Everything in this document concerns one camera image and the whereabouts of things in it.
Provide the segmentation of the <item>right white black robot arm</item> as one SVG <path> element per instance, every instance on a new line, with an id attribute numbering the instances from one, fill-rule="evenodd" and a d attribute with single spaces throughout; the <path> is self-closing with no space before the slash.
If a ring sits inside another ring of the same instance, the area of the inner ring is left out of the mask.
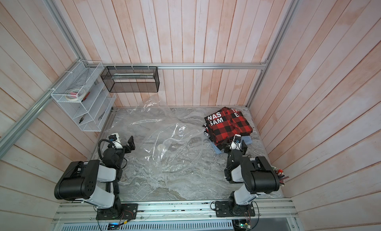
<path id="1" fill-rule="evenodd" d="M 245 156 L 247 145 L 238 137 L 227 146 L 228 159 L 224 170 L 225 178 L 230 183 L 240 183 L 242 186 L 232 192 L 232 206 L 247 206 L 260 193 L 270 194 L 278 191 L 280 181 L 267 159 L 263 156 L 254 159 Z"/>

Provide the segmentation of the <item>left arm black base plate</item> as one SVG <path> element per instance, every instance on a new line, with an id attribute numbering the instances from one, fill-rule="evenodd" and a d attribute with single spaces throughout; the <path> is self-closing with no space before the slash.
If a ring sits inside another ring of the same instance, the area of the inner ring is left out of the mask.
<path id="1" fill-rule="evenodd" d="M 96 220 L 135 220 L 138 212 L 137 203 L 114 205 L 108 209 L 97 211 Z"/>

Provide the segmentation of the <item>grey black plaid shirt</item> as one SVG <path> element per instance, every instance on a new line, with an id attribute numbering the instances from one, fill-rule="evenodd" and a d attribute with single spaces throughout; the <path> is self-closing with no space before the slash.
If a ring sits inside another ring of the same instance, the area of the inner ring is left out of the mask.
<path id="1" fill-rule="evenodd" d="M 226 147 L 226 144 L 221 142 L 221 143 L 217 143 L 216 142 L 216 139 L 215 139 L 215 136 L 212 132 L 209 131 L 208 127 L 207 126 L 204 126 L 204 134 L 205 136 L 210 140 L 210 142 L 212 143 L 212 145 L 214 145 L 216 148 L 218 148 L 219 150 L 223 150 L 225 147 Z"/>

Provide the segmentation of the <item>clear plastic vacuum bag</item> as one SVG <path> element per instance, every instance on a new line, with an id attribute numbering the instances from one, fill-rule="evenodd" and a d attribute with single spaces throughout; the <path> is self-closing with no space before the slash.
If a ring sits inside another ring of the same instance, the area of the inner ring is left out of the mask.
<path id="1" fill-rule="evenodd" d="M 156 97 L 132 109 L 119 109 L 107 135 L 118 133 L 136 149 L 126 155 L 119 183 L 123 201 L 221 199 L 224 158 L 204 134 L 201 113 L 178 113 Z"/>

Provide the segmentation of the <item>red black plaid shirt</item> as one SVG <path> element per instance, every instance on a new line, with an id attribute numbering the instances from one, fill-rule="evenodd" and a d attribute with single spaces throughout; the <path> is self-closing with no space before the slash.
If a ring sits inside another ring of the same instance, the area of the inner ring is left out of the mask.
<path id="1" fill-rule="evenodd" d="M 228 143 L 236 134 L 235 127 L 228 121 L 215 123 L 213 125 L 205 123 L 204 125 L 214 134 L 217 143 Z"/>
<path id="2" fill-rule="evenodd" d="M 206 116 L 204 120 L 207 132 L 215 145 L 232 141 L 236 134 L 249 136 L 253 132 L 252 126 L 237 109 L 223 107 Z"/>

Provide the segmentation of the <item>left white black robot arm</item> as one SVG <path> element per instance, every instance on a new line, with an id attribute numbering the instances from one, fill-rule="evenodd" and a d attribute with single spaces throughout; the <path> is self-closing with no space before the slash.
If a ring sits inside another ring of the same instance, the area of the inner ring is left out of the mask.
<path id="1" fill-rule="evenodd" d="M 117 209 L 121 207 L 119 184 L 125 154 L 136 149 L 131 136 L 124 145 L 118 133 L 99 140 L 97 152 L 99 159 L 88 162 L 71 162 L 54 189 L 57 200 L 83 201 L 98 209 Z"/>

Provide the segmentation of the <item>light blue shirt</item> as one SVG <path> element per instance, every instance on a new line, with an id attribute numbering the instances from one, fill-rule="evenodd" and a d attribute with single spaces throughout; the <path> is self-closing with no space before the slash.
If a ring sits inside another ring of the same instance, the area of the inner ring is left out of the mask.
<path id="1" fill-rule="evenodd" d="M 242 155 L 245 155 L 248 149 L 248 145 L 252 143 L 253 141 L 251 140 L 250 136 L 234 138 L 232 141 L 220 145 L 215 145 L 211 141 L 212 147 L 215 150 L 216 154 L 228 154 L 232 149 L 237 149 L 242 153 Z"/>

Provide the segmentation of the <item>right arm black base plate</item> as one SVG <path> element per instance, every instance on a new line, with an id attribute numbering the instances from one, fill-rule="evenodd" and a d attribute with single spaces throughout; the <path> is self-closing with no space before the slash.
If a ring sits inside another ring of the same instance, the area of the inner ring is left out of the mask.
<path id="1" fill-rule="evenodd" d="M 237 205 L 234 201 L 214 202 L 216 216 L 223 217 L 254 217 L 255 209 L 252 205 Z"/>

